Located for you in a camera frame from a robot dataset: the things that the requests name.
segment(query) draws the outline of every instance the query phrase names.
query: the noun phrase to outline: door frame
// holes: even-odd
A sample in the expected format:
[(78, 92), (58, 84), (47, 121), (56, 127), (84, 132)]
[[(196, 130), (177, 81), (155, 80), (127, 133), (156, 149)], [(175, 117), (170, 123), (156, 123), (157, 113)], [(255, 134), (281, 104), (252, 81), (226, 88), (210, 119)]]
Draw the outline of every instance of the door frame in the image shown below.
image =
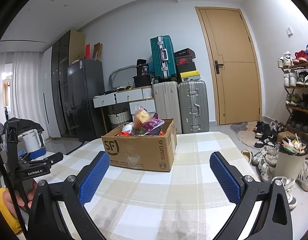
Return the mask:
[(210, 62), (210, 68), (211, 68), (211, 73), (212, 73), (212, 82), (213, 82), (213, 90), (214, 90), (215, 118), (216, 118), (216, 121), (217, 121), (217, 125), (220, 125), (220, 111), (219, 111), (219, 99), (218, 99), (218, 92), (217, 92), (216, 72), (215, 72), (212, 50), (211, 50), (211, 46), (210, 46), (210, 43), (209, 43), (207, 31), (205, 29), (205, 25), (204, 25), (204, 22), (203, 22), (202, 15), (199, 11), (199, 10), (202, 10), (202, 9), (203, 10), (204, 9), (217, 9), (217, 10), (227, 10), (227, 11), (238, 11), (240, 13), (241, 18), (244, 22), (245, 28), (248, 32), (248, 35), (249, 35), (249, 38), (250, 38), (250, 41), (251, 41), (251, 45), (252, 45), (252, 49), (253, 49), (255, 65), (256, 65), (256, 70), (257, 70), (257, 75), (258, 75), (258, 83), (259, 83), (259, 100), (260, 100), (259, 120), (262, 120), (262, 90), (261, 90), (261, 78), (260, 78), (259, 63), (258, 63), (258, 59), (257, 59), (257, 56), (256, 56), (256, 51), (255, 51), (255, 47), (254, 47), (254, 43), (253, 43), (253, 39), (252, 39), (250, 30), (249, 30), (249, 28), (246, 24), (246, 21), (244, 19), (244, 16), (243, 16), (241, 10), (238, 9), (238, 8), (227, 8), (227, 7), (212, 7), (212, 6), (211, 7), (198, 7), (198, 6), (195, 6), (195, 10), (196, 10), (199, 22), (200, 22), (201, 27), (202, 27), (202, 31), (203, 31), (203, 35), (204, 35), (204, 39), (205, 39), (205, 43), (206, 43), (206, 49), (207, 49), (207, 53), (208, 53), (208, 59), (209, 59), (209, 62)]

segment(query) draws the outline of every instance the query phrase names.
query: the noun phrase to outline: checkered tablecloth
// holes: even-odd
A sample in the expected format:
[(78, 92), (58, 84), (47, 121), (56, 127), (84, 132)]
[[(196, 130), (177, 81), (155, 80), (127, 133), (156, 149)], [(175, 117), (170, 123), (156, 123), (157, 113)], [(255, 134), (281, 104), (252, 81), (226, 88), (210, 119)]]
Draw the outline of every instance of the checkered tablecloth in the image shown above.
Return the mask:
[[(60, 182), (78, 172), (104, 150), (94, 140), (52, 166), (44, 178)], [(259, 181), (232, 140), (220, 132), (177, 135), (171, 172), (140, 171), (110, 166), (92, 201), (85, 204), (90, 217), (107, 239), (213, 239), (235, 208), (225, 196), (209, 166), (219, 151), (243, 175)], [(72, 237), (80, 239), (65, 205), (64, 219)], [(248, 236), (258, 208), (242, 233)]]

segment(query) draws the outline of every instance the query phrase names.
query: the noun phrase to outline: desk drawer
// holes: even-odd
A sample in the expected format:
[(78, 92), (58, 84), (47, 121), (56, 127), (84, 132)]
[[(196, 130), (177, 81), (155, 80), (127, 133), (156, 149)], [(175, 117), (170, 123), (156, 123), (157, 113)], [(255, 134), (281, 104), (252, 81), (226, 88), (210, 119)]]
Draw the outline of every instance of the desk drawer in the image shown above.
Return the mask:
[(115, 105), (115, 93), (93, 98), (94, 107)]
[(154, 99), (130, 103), (131, 114), (135, 114), (135, 109), (137, 106), (142, 106), (149, 113), (156, 112)]
[(128, 90), (116, 93), (117, 103), (130, 102), (142, 99), (143, 99), (142, 89)]

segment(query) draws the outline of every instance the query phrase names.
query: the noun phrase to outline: wooden shoe rack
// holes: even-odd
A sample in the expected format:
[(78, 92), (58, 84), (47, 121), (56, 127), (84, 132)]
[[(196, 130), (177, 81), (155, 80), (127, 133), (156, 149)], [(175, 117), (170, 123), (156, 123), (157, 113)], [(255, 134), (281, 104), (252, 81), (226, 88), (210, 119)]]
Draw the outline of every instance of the wooden shoe rack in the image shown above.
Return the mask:
[[(308, 69), (308, 62), (307, 63), (302, 63), (302, 64), (298, 64), (298, 65), (294, 65), (294, 66), (290, 66), (290, 67), (283, 67), (281, 68), (281, 70), (284, 72), (286, 70), (303, 70), (303, 69)], [(287, 94), (293, 94), (295, 89), (299, 89), (299, 90), (307, 90), (308, 92), (308, 88), (305, 87), (284, 87), (285, 91), (287, 92)], [(287, 111), (290, 113), (290, 116), (288, 119), (290, 119), (291, 115), (292, 115), (292, 111), (296, 110), (296, 111), (300, 111), (300, 112), (304, 112), (308, 114), (308, 110), (307, 109), (302, 109), (300, 107), (294, 107), (294, 106), (285, 106)], [(290, 131), (291, 133), (295, 134), (297, 133), (303, 140), (308, 142), (308, 133), (304, 133), (303, 131), (300, 131), (294, 127), (292, 127), (289, 124), (286, 124), (288, 131)]]

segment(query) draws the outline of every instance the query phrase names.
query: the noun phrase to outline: refrigerator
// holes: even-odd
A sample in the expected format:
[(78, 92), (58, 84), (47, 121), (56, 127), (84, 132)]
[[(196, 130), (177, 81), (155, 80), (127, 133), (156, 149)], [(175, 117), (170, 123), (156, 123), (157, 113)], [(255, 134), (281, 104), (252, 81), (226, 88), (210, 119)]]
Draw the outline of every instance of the refrigerator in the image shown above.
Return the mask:
[(93, 98), (105, 93), (102, 62), (81, 59), (67, 69), (74, 128), (81, 142), (105, 135), (105, 125)]

